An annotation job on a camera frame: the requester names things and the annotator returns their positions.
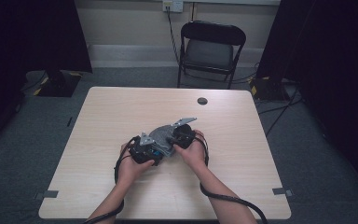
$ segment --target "hand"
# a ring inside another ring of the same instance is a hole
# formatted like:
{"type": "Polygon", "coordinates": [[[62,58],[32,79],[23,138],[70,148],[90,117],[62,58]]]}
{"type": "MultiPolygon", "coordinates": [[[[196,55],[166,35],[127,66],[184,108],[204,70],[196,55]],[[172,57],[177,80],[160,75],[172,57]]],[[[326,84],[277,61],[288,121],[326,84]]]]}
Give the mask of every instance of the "hand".
{"type": "MultiPolygon", "coordinates": [[[[196,137],[200,140],[204,140],[203,133],[199,130],[194,130],[196,137]]],[[[196,166],[205,165],[205,149],[201,142],[194,140],[187,149],[183,149],[178,145],[173,145],[179,155],[182,156],[184,162],[194,170],[196,166]]]]}
{"type": "Polygon", "coordinates": [[[153,165],[154,161],[147,161],[142,164],[138,164],[131,157],[130,152],[125,148],[127,144],[121,146],[121,152],[126,150],[123,155],[123,159],[118,170],[117,184],[124,184],[129,187],[141,174],[153,165]]]}

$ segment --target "power cord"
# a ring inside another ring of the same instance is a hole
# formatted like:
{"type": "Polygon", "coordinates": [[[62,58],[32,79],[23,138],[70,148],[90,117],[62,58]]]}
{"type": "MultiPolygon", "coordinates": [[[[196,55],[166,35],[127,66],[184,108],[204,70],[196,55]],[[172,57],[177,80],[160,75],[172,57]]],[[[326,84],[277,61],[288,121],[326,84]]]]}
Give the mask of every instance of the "power cord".
{"type": "Polygon", "coordinates": [[[287,105],[285,105],[285,106],[283,106],[283,107],[274,108],[274,109],[269,110],[269,111],[273,111],[273,110],[282,109],[281,114],[274,120],[274,122],[271,124],[271,126],[270,126],[269,129],[267,130],[267,132],[266,132],[266,137],[269,135],[269,133],[271,132],[272,128],[275,126],[275,124],[276,124],[276,123],[278,122],[278,120],[281,118],[281,116],[283,115],[284,111],[286,111],[286,109],[289,108],[290,105],[294,105],[294,104],[292,104],[292,102],[293,102],[293,100],[294,100],[295,97],[296,97],[297,91],[298,91],[298,86],[296,87],[295,93],[293,93],[293,95],[292,95],[292,97],[291,97],[289,103],[287,103],[287,105]]]}
{"type": "Polygon", "coordinates": [[[257,73],[258,65],[260,65],[260,63],[255,63],[255,65],[254,65],[255,71],[251,75],[246,76],[246,77],[241,77],[241,78],[238,78],[238,79],[233,79],[232,83],[233,84],[238,84],[238,83],[247,83],[247,82],[249,82],[249,79],[246,80],[246,81],[243,81],[243,82],[238,82],[238,81],[244,80],[244,79],[249,78],[249,77],[253,77],[257,73]]]}
{"type": "MultiPolygon", "coordinates": [[[[126,159],[127,157],[130,157],[130,156],[126,156],[126,157],[123,157],[124,156],[124,153],[126,152],[126,149],[130,146],[130,143],[135,141],[136,137],[133,137],[128,143],[127,145],[124,147],[124,149],[121,151],[120,153],[120,156],[118,157],[118,160],[116,162],[116,166],[115,166],[115,183],[117,183],[117,180],[118,180],[118,169],[120,167],[120,164],[121,162],[126,159]]],[[[102,220],[105,220],[109,217],[112,217],[112,216],[115,216],[117,215],[118,213],[120,213],[124,208],[124,200],[121,202],[120,206],[115,209],[114,211],[112,212],[109,212],[109,213],[106,213],[104,215],[101,215],[101,216],[98,216],[98,217],[95,217],[93,219],[90,219],[90,220],[87,220],[84,222],[84,224],[94,224],[94,223],[97,223],[97,222],[100,222],[102,220]]]]}
{"type": "Polygon", "coordinates": [[[176,62],[179,64],[179,58],[178,58],[178,53],[177,53],[176,43],[175,43],[175,37],[174,37],[173,31],[172,31],[171,9],[170,9],[170,7],[165,7],[165,9],[167,10],[168,21],[170,22],[170,31],[171,31],[171,41],[172,41],[172,46],[173,46],[173,53],[175,54],[176,62]]]}
{"type": "MultiPolygon", "coordinates": [[[[186,134],[186,133],[180,133],[184,136],[187,137],[191,137],[191,135],[186,134]]],[[[209,149],[208,149],[208,144],[206,142],[206,139],[202,136],[203,140],[199,139],[198,137],[194,137],[195,140],[199,141],[203,148],[204,148],[204,152],[205,152],[205,165],[208,166],[209,163],[209,149]]],[[[248,201],[245,201],[244,199],[241,198],[237,198],[237,197],[232,197],[232,196],[227,196],[227,195],[222,195],[222,194],[215,194],[215,193],[211,193],[210,191],[208,191],[207,189],[205,189],[205,187],[202,186],[202,184],[200,183],[200,190],[201,192],[207,196],[207,197],[211,197],[211,198],[215,198],[217,200],[223,200],[223,201],[228,201],[228,202],[232,202],[232,203],[240,203],[244,206],[250,207],[253,210],[255,210],[257,212],[257,214],[260,216],[261,221],[263,222],[263,224],[268,224],[267,218],[264,215],[263,211],[261,211],[260,208],[258,208],[256,205],[249,203],[248,201]]]]}

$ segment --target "chair backrest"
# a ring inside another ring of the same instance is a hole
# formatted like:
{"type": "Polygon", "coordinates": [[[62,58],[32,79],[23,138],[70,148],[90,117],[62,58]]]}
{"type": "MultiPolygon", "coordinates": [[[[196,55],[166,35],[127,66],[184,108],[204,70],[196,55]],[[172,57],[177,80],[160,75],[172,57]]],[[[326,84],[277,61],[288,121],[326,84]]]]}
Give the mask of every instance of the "chair backrest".
{"type": "Polygon", "coordinates": [[[237,26],[208,21],[190,21],[181,30],[181,37],[234,46],[243,45],[246,35],[237,26]]]}

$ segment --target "electrical outlet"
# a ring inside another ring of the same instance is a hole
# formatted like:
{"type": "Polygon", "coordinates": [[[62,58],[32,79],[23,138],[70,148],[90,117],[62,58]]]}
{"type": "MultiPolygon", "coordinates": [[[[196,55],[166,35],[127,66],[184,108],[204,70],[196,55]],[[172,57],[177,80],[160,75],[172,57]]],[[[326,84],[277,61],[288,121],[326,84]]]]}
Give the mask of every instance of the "electrical outlet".
{"type": "Polygon", "coordinates": [[[183,12],[183,0],[162,1],[162,11],[167,11],[167,8],[170,9],[170,12],[183,12]]]}
{"type": "Polygon", "coordinates": [[[167,8],[173,11],[173,1],[162,1],[162,11],[168,11],[167,8]]]}

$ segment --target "person's left hand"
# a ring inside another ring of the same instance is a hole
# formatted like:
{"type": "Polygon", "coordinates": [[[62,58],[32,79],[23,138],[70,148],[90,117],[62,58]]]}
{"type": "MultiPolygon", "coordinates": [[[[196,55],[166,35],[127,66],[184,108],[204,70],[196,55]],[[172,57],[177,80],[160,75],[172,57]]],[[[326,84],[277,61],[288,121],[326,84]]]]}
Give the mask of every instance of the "person's left hand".
{"type": "Polygon", "coordinates": [[[141,174],[153,165],[154,161],[147,161],[142,164],[138,164],[131,157],[130,152],[125,148],[127,144],[121,146],[121,150],[126,150],[121,161],[120,168],[118,170],[118,184],[124,184],[129,187],[141,174]]]}

